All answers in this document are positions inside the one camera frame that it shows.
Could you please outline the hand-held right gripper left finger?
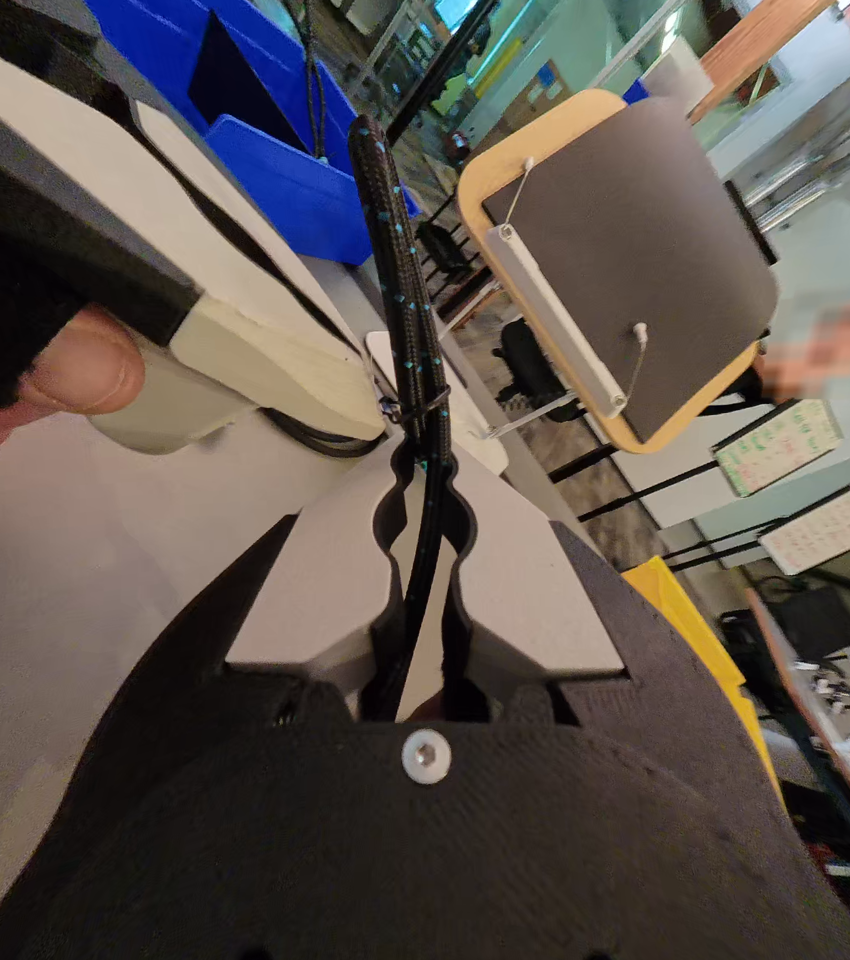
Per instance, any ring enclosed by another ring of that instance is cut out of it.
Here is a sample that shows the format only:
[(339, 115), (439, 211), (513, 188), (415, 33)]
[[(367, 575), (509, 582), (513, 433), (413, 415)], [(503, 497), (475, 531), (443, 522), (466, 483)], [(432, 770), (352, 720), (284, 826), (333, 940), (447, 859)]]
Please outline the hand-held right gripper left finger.
[(373, 678), (371, 628), (393, 581), (373, 519), (398, 480), (394, 454), (374, 451), (299, 512), (226, 655), (228, 666), (330, 684)]

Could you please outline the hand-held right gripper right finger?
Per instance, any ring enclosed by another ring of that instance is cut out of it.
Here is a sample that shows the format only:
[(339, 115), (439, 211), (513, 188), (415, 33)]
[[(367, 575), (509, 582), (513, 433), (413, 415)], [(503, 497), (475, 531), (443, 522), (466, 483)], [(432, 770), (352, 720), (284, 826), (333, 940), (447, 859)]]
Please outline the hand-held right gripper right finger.
[(447, 680), (477, 687), (606, 679), (623, 660), (549, 518), (460, 447), (443, 534)]

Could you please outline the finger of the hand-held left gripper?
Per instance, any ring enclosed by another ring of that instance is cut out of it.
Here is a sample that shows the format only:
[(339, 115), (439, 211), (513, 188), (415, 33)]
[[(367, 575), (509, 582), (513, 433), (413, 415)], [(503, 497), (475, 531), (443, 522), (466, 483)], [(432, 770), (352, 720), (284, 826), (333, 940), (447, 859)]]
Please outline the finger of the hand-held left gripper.
[(145, 377), (136, 398), (95, 429), (141, 453), (164, 455), (203, 441), (257, 410), (325, 434), (371, 440), (383, 414), (361, 349), (327, 331), (263, 321), (203, 295), (168, 346), (134, 334)]
[(175, 302), (175, 319), (137, 321), (172, 354), (359, 354), (355, 335), (312, 273), (210, 150), (177, 117), (133, 100), (147, 174), (134, 174), (139, 257)]

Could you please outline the blue plastic bin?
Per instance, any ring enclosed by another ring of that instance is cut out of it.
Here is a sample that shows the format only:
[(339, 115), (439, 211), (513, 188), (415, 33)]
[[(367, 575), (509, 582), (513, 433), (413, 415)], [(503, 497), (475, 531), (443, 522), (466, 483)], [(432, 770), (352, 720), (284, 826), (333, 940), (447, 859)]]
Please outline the blue plastic bin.
[[(348, 153), (356, 111), (320, 60), (251, 2), (88, 2), (105, 38), (191, 125), (299, 255), (363, 264), (371, 242)], [(305, 141), (288, 147), (232, 116), (209, 126), (187, 89), (214, 11)]]

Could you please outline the yellow plastic bin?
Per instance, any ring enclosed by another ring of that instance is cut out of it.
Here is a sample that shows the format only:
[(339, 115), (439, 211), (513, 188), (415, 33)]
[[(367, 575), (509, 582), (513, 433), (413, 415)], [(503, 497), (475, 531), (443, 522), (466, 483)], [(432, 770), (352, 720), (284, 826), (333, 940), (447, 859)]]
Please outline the yellow plastic bin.
[(622, 573), (623, 579), (671, 624), (711, 672), (739, 716), (782, 805), (784, 795), (745, 678), (677, 576), (660, 557)]

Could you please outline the black twist tie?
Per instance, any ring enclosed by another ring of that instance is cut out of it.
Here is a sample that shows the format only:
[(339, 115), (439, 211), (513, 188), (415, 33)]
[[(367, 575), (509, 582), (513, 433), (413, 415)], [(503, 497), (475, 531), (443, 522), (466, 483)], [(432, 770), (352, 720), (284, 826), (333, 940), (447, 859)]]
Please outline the black twist tie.
[(382, 396), (379, 399), (379, 407), (387, 421), (395, 426), (404, 426), (410, 422), (423, 421), (432, 411), (447, 406), (450, 394), (451, 385), (446, 385), (432, 399), (417, 406), (403, 406), (394, 397)]

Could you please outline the person's left hand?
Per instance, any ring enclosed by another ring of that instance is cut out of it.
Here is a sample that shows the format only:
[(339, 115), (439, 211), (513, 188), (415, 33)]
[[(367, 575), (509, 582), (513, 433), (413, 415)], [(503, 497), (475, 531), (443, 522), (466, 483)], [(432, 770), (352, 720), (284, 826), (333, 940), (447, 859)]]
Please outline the person's left hand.
[(0, 445), (54, 414), (96, 416), (128, 406), (143, 389), (143, 357), (128, 331), (96, 304), (79, 310), (41, 351), (0, 406)]

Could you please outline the black blue-bin divider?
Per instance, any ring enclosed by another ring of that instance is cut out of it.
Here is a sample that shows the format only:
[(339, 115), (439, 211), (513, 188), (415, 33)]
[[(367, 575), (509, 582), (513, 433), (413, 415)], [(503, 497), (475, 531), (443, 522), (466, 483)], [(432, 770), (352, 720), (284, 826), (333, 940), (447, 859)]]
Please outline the black blue-bin divider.
[(209, 126), (222, 116), (232, 116), (288, 147), (309, 151), (213, 10), (208, 14), (187, 93)]

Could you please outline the whiteboard with green notes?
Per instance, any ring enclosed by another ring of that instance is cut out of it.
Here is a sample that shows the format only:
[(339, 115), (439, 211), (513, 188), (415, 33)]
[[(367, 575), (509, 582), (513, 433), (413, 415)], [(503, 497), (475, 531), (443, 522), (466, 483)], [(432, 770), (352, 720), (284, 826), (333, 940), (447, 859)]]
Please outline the whiteboard with green notes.
[(796, 399), (711, 449), (737, 498), (749, 498), (837, 450), (843, 441), (831, 404)]

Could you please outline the whiteboard on stand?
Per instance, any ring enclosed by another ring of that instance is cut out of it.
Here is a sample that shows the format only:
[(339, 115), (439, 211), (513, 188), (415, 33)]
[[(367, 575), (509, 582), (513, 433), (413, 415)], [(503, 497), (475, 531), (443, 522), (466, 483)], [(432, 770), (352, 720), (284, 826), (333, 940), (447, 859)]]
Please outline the whiteboard on stand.
[(774, 524), (757, 543), (787, 576), (850, 553), (850, 485)]

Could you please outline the black wood-edged board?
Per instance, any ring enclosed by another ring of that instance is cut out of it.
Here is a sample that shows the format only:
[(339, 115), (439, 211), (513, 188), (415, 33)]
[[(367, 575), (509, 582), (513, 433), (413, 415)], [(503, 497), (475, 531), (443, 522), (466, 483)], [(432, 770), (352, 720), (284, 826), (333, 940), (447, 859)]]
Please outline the black wood-edged board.
[[(623, 389), (647, 355), (623, 413), (599, 414), (542, 324), (501, 279), (485, 234), (512, 224), (584, 336)], [(778, 304), (753, 229), (672, 100), (634, 104), (602, 90), (559, 106), (473, 154), (456, 188), (460, 218), (567, 386), (613, 447), (661, 450), (747, 371)]]

